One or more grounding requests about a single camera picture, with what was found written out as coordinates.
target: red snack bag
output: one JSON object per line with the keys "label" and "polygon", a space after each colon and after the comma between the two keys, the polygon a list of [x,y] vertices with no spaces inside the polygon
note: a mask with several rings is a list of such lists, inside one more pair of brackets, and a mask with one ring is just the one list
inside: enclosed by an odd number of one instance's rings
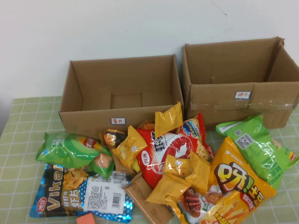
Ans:
{"label": "red snack bag", "polygon": [[193,151],[207,161],[214,156],[211,148],[205,143],[206,133],[201,114],[186,120],[177,129],[177,134],[166,133],[156,138],[154,130],[137,129],[137,132],[148,145],[137,155],[137,161],[143,178],[151,188],[162,178],[167,154],[186,159]]}

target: table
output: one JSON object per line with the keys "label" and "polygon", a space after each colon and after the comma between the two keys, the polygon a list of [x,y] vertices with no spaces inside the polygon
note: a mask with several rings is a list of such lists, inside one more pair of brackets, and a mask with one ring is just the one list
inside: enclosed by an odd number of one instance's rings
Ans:
{"label": "table", "polygon": [[[31,209],[45,164],[36,162],[38,148],[45,131],[63,132],[58,110],[61,97],[19,98],[13,100],[10,116],[0,137],[0,224],[66,223],[75,224],[76,217],[31,218]],[[299,155],[299,107],[287,126],[270,130],[272,137]],[[216,132],[207,132],[207,143],[215,151],[223,141]],[[299,223],[299,163],[288,170],[277,195],[257,209],[243,223]],[[114,223],[96,218],[97,223]],[[134,207],[131,224],[147,221]],[[180,223],[174,217],[171,224]]]}

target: open cardboard box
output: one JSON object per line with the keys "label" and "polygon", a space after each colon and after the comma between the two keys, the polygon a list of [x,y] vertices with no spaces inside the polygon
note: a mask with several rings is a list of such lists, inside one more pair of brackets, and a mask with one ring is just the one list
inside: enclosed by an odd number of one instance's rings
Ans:
{"label": "open cardboard box", "polygon": [[175,55],[71,61],[60,107],[66,132],[127,131],[183,97]]}
{"label": "open cardboard box", "polygon": [[263,112],[267,128],[284,127],[299,101],[299,68],[271,39],[185,45],[185,115],[201,112],[205,127]]}

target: barcode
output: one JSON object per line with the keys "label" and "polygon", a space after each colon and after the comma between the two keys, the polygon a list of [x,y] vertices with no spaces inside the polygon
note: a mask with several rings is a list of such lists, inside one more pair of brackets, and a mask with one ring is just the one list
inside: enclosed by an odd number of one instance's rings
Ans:
{"label": "barcode", "polygon": [[121,206],[121,194],[113,193],[112,208],[119,208]]}
{"label": "barcode", "polygon": [[242,134],[242,132],[241,132],[240,129],[238,129],[238,130],[235,131],[235,134],[236,134],[236,136],[240,136]]}
{"label": "barcode", "polygon": [[249,134],[245,133],[240,138],[238,138],[235,142],[238,144],[238,146],[241,149],[244,149],[247,146],[249,146],[251,143],[253,143],[254,140],[251,138],[251,136]]}

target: pile of snacks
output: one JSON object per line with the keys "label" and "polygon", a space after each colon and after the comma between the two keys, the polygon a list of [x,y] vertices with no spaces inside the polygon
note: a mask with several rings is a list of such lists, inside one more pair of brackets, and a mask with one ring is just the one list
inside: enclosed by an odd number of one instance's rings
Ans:
{"label": "pile of snacks", "polygon": [[214,155],[202,115],[183,121],[178,103],[128,134],[105,130],[100,141],[46,133],[36,160],[47,166],[30,216],[91,212],[128,223],[134,199],[152,224],[167,223],[170,210],[183,224],[241,223],[275,196],[298,158],[269,136],[262,115],[216,130],[226,139]]}

